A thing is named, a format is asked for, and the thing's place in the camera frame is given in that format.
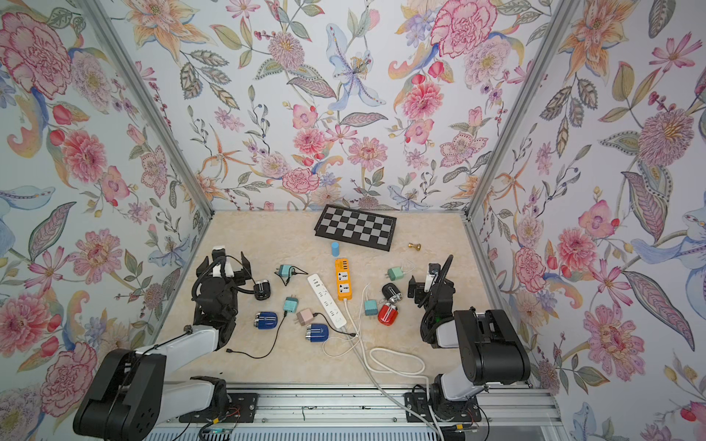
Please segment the green usb charger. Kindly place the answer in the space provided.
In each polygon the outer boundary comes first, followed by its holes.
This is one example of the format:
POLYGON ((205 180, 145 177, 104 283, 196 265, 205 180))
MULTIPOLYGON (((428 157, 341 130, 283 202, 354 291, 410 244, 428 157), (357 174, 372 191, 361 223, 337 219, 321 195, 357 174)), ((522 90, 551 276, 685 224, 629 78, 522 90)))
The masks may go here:
POLYGON ((400 266, 395 266, 394 268, 389 268, 386 274, 391 281, 397 281, 404 277, 404 270, 400 266))

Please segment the teal usb charger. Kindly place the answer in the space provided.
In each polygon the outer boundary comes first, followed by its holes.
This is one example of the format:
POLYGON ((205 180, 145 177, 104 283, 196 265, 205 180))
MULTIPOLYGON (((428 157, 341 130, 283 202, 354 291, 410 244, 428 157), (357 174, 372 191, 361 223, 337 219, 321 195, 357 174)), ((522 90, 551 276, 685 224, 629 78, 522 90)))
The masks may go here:
POLYGON ((283 303, 283 310, 287 313, 294 313, 297 311, 299 301, 294 297, 287 297, 283 303))
POLYGON ((288 280, 292 276, 292 270, 293 267, 290 265, 280 265, 276 269, 276 275, 285 283, 288 283, 288 280))

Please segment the orange power strip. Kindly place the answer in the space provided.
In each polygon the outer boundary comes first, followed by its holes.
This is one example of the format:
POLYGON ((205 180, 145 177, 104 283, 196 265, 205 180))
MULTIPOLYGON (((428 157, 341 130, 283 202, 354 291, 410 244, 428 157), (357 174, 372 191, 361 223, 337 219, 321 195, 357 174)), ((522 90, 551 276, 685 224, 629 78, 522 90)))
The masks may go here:
POLYGON ((350 278, 349 261, 345 258, 339 258, 335 261, 336 268, 336 292, 338 293, 339 301, 352 299, 352 285, 350 278))

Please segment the pink usb charger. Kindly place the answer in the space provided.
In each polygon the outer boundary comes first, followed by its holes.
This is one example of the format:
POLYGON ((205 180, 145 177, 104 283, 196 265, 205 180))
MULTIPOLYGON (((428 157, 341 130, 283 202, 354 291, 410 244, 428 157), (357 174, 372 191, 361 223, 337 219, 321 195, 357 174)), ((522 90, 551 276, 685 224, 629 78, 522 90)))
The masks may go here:
POLYGON ((314 313, 311 309, 303 309, 297 312, 297 321, 301 326, 307 326, 314 321, 314 313))

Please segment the white power strip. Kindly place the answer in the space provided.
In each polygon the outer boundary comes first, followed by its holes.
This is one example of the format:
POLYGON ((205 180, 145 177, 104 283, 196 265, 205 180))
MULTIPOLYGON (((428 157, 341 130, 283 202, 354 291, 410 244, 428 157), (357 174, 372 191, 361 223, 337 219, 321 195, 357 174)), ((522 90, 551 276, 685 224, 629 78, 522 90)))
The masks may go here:
POLYGON ((316 298, 320 301, 322 307, 324 308, 325 315, 329 319, 331 325, 333 325, 336 330, 343 331, 347 326, 347 320, 336 304, 336 301, 325 287, 321 277, 317 274, 312 274, 307 277, 307 281, 314 291, 316 298))

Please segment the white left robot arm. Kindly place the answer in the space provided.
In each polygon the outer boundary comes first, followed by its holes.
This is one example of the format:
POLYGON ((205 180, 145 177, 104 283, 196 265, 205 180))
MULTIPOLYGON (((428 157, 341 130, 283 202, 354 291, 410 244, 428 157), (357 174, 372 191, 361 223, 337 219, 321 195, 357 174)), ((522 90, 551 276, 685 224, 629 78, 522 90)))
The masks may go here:
POLYGON ((250 280, 251 264, 214 251, 197 271, 191 290, 192 325, 179 336, 136 350, 115 349, 99 366, 73 420, 77 435, 101 440, 143 440, 170 419, 196 413, 215 421, 233 411, 225 380, 196 376, 167 385, 165 379, 187 364, 225 347, 236 327, 237 293, 250 280))

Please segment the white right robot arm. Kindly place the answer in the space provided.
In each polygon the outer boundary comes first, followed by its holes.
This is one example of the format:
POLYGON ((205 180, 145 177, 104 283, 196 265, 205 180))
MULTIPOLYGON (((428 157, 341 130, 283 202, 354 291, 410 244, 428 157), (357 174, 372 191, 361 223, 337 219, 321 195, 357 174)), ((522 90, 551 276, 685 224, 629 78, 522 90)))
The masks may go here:
POLYGON ((419 385, 404 395, 408 422, 437 418, 452 423, 480 423, 478 395, 489 385, 524 382, 531 374, 528 353, 503 310, 454 310, 454 283, 448 279, 452 259, 430 264, 423 282, 410 279, 408 297, 424 311, 423 342, 437 349, 457 349, 461 364, 439 374, 429 387, 419 385))

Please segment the black silver chessboard box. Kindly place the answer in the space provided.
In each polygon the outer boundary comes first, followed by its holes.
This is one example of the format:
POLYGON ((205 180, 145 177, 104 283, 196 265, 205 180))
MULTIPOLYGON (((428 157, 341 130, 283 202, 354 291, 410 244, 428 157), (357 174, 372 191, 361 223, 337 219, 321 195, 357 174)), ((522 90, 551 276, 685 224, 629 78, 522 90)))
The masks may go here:
POLYGON ((314 226, 314 235, 389 252, 396 222, 395 217, 328 204, 314 226))

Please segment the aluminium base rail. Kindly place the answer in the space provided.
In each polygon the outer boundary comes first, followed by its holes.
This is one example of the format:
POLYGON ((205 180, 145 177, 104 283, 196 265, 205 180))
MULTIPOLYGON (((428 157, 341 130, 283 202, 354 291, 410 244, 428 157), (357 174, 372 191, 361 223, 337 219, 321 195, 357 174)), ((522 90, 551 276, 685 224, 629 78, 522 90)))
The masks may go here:
POLYGON ((121 388, 91 400, 75 431, 100 440, 566 440, 548 394, 494 387, 454 416, 431 411, 420 387, 228 387, 201 404, 197 380, 162 399, 121 388))

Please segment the aluminium frame post left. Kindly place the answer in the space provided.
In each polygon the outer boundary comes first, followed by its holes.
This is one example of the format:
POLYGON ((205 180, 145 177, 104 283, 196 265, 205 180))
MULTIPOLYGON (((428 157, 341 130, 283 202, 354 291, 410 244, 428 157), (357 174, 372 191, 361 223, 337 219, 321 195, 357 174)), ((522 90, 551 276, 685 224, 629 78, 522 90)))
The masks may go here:
POLYGON ((175 165, 176 171, 183 178, 183 183, 189 191, 192 201, 203 212, 206 222, 209 223, 215 213, 213 206, 205 197, 195 174, 190 170, 177 140, 154 104, 152 94, 148 91, 145 81, 124 47, 119 34, 110 23, 106 10, 99 1, 78 0, 77 5, 88 23, 94 27, 99 41, 107 46, 107 55, 116 65, 117 72, 122 76, 126 85, 134 93, 143 117, 156 132, 159 140, 163 142, 165 151, 175 165))

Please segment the aluminium frame post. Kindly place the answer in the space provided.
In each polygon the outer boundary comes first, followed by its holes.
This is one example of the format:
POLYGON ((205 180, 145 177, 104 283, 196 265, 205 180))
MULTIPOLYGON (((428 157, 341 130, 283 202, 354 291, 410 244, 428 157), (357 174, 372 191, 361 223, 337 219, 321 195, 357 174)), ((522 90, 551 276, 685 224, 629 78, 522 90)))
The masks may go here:
POLYGON ((520 88, 517 101, 510 108, 507 122, 500 132, 498 142, 492 150, 489 161, 486 164, 483 176, 480 180, 479 187, 471 199, 470 205, 465 214, 465 220, 470 223, 474 215, 481 211, 483 200, 490 189, 492 181, 498 168, 500 167, 503 157, 510 148, 513 137, 516 131, 520 128, 520 124, 525 119, 528 110, 531 106, 531 101, 540 89, 543 76, 555 56, 555 52, 559 46, 560 40, 564 33, 568 30, 572 18, 579 6, 579 1, 560 1, 557 11, 548 23, 548 31, 542 40, 542 45, 534 59, 534 66, 528 74, 523 86, 520 88))
POLYGON ((203 212, 206 222, 209 223, 215 213, 213 206, 205 197, 195 174, 190 170, 177 140, 154 104, 152 94, 148 91, 145 81, 124 47, 119 34, 110 23, 106 10, 99 1, 78 0, 77 5, 88 23, 94 27, 99 41, 107 46, 107 55, 116 65, 117 72, 122 76, 126 85, 134 93, 143 117, 156 132, 159 140, 163 142, 165 151, 175 165, 176 171, 183 178, 183 183, 189 191, 192 201, 203 212))

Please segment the aluminium frame post right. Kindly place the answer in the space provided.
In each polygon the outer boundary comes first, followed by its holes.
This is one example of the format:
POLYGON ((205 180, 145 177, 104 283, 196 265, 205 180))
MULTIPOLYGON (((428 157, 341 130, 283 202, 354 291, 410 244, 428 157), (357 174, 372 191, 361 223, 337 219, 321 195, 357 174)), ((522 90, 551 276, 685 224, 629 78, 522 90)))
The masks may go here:
POLYGON ((542 40, 542 45, 534 59, 534 66, 528 74, 523 86, 520 88, 517 101, 510 108, 507 122, 500 132, 498 142, 492 150, 489 161, 486 164, 483 176, 480 180, 479 187, 471 199, 470 205, 465 214, 465 220, 470 223, 474 215, 481 211, 483 200, 490 189, 492 181, 498 168, 500 167, 503 157, 510 148, 513 137, 516 131, 520 128, 520 124, 525 119, 528 110, 531 106, 531 101, 540 89, 543 76, 555 56, 555 52, 559 46, 560 40, 564 33, 568 30, 572 18, 579 6, 579 1, 560 1, 557 11, 548 23, 548 31, 542 40))

